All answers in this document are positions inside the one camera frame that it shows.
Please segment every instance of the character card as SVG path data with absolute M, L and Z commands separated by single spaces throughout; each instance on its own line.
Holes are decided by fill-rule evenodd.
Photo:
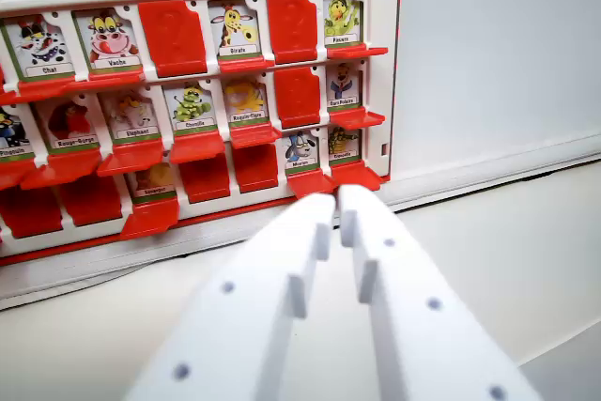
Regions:
M 323 0 L 326 47 L 344 47 L 363 41 L 362 2 Z
M 163 88 L 174 135 L 217 130 L 210 92 L 198 84 Z
M 41 14 L 7 18 L 1 29 L 21 80 L 32 82 L 74 73 L 60 28 L 46 23 Z
M 328 160 L 330 166 L 361 159 L 361 131 L 345 131 L 342 127 L 328 128 Z
M 326 67 L 328 111 L 357 108 L 362 104 L 362 73 L 348 63 Z
M 256 11 L 244 0 L 208 2 L 208 16 L 217 58 L 222 60 L 261 55 Z
M 161 162 L 144 171 L 125 175 L 133 204 L 175 197 L 173 173 L 169 163 Z
M 134 90 L 99 93 L 113 143 L 125 145 L 161 136 L 152 100 Z
M 253 78 L 223 81 L 223 103 L 229 127 L 269 122 L 267 90 Z
M 131 23 L 114 8 L 73 12 L 90 71 L 94 74 L 142 67 Z
M 34 156 L 19 117 L 0 107 L 0 162 L 15 162 Z
M 35 102 L 32 107 L 50 154 L 99 146 L 87 107 L 60 98 Z

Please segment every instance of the cartoon animal card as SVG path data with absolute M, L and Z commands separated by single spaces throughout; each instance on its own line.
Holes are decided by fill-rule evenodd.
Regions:
M 31 159 L 34 151 L 21 120 L 0 107 L 0 162 Z
M 114 144 L 125 145 L 161 136 L 152 100 L 134 90 L 99 93 L 99 98 Z
M 208 91 L 198 84 L 164 86 L 174 135 L 217 130 L 215 107 Z
M 346 131 L 342 127 L 328 128 L 328 160 L 330 166 L 361 159 L 361 131 Z
M 326 47 L 344 47 L 363 41 L 362 2 L 323 0 Z
M 326 67 L 328 111 L 357 108 L 362 103 L 362 73 L 349 63 Z
M 7 18 L 1 30 L 21 80 L 33 82 L 74 73 L 60 28 L 46 23 L 41 14 Z
M 133 204 L 175 197 L 173 173 L 169 163 L 161 162 L 144 171 L 125 175 Z
M 49 153 L 62 154 L 99 146 L 87 107 L 60 98 L 42 100 L 32 106 Z
M 244 0 L 208 2 L 208 16 L 217 58 L 222 60 L 261 55 L 256 11 Z
M 319 168 L 319 140 L 310 131 L 298 131 L 281 140 L 287 175 Z
M 90 71 L 95 74 L 142 67 L 131 23 L 114 8 L 73 12 Z
M 230 127 L 268 122 L 267 90 L 253 78 L 222 81 L 223 103 Z

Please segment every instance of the printed name label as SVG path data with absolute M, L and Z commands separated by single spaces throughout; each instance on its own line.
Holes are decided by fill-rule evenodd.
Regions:
M 298 160 L 296 162 L 287 162 L 285 164 L 285 169 L 300 168 L 301 166 L 307 166 L 309 164 L 314 164 L 314 163 L 317 163 L 316 159 L 304 159 L 304 160 Z
M 339 37 L 326 37 L 326 44 L 341 44 L 343 42 L 355 42 L 358 40 L 356 33 L 349 33 L 348 35 L 341 35 Z
M 207 117 L 202 119 L 195 119 L 193 121 L 178 122 L 176 124 L 176 130 L 185 131 L 186 129 L 193 129 L 195 127 L 205 127 L 214 125 L 215 121 L 213 120 L 213 118 Z
M 116 133 L 117 138 L 132 138 L 134 136 L 151 135 L 153 133 L 159 133 L 158 127 L 143 127 L 142 129 L 129 129 L 128 131 L 118 131 Z
M 54 148 L 59 149 L 62 147 L 91 145 L 92 143 L 97 142 L 98 137 L 96 135 L 78 136 L 77 138 L 69 138 L 67 140 L 56 140 L 54 141 Z
M 256 52 L 258 52 L 258 50 L 256 49 L 256 44 L 247 44 L 245 46 L 230 46 L 230 47 L 220 47 L 219 48 L 219 56 L 254 54 Z
M 39 77 L 40 75 L 62 74 L 64 72 L 73 72 L 71 63 L 61 63 L 58 65 L 35 66 L 25 69 L 27 77 Z
M 92 66 L 95 69 L 118 68 L 121 66 L 134 66 L 140 64 L 137 56 L 120 56 L 117 58 L 99 58 Z
M 265 112 L 251 112 L 251 113 L 241 113 L 239 115 L 231 115 L 229 117 L 229 122 L 239 122 L 239 121 L 247 121 L 248 119 L 258 119 L 260 117 L 266 117 Z
M 341 105 L 349 105 L 351 103 L 359 103 L 357 100 L 357 96 L 353 96 L 351 98 L 341 98 L 341 99 L 330 99 L 328 100 L 329 107 L 339 107 Z

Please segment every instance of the red plastic hinge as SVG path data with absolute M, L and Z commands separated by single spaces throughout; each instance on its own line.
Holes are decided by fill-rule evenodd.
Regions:
M 274 80 L 283 128 L 319 123 L 319 77 L 311 68 L 278 69 Z
M 278 186 L 275 145 L 234 148 L 232 157 L 241 193 Z
M 58 192 L 75 225 L 121 217 L 121 196 L 112 177 L 91 174 L 60 185 Z
M 250 72 L 253 70 L 262 70 L 275 66 L 275 61 L 266 60 L 262 56 L 252 58 L 241 58 L 238 60 L 219 60 L 219 69 L 225 74 L 231 72 Z
M 348 131 L 378 126 L 386 116 L 366 112 L 365 107 L 349 108 L 338 112 L 330 112 L 330 122 Z
M 277 129 L 274 129 L 270 122 L 232 128 L 229 133 L 234 149 L 268 145 L 278 138 L 282 138 L 282 133 Z
M 198 162 L 183 163 L 179 173 L 190 202 L 229 196 L 229 173 L 225 154 Z
M 27 174 L 35 170 L 33 159 L 0 163 L 0 190 L 19 185 Z
M 317 8 L 309 0 L 267 0 L 277 64 L 317 58 Z
M 357 46 L 328 49 L 328 58 L 348 60 L 350 58 L 365 58 L 366 56 L 384 55 L 387 53 L 388 47 L 372 47 L 367 49 L 367 46 L 362 43 Z
M 134 205 L 119 239 L 140 239 L 160 234 L 176 224 L 178 216 L 176 197 Z
M 113 146 L 113 153 L 100 164 L 97 172 L 101 177 L 114 176 L 142 171 L 161 161 L 161 139 L 129 143 Z
M 288 185 L 299 199 L 311 193 L 331 193 L 336 188 L 331 177 L 323 174 L 320 169 L 288 176 Z
M 60 207 L 50 188 L 0 192 L 0 215 L 15 239 L 62 229 Z
M 171 163 L 194 162 L 211 159 L 225 150 L 222 137 L 218 131 L 191 133 L 174 138 L 171 148 Z
M 48 164 L 25 176 L 21 188 L 31 190 L 72 182 L 79 177 L 92 174 L 99 163 L 100 151 L 97 148 L 49 155 Z
M 363 185 L 374 192 L 379 190 L 382 179 L 374 171 L 365 166 L 363 160 L 353 163 L 336 164 L 331 168 L 331 176 L 338 185 Z
M 185 1 L 142 2 L 138 10 L 159 77 L 207 72 L 200 18 Z

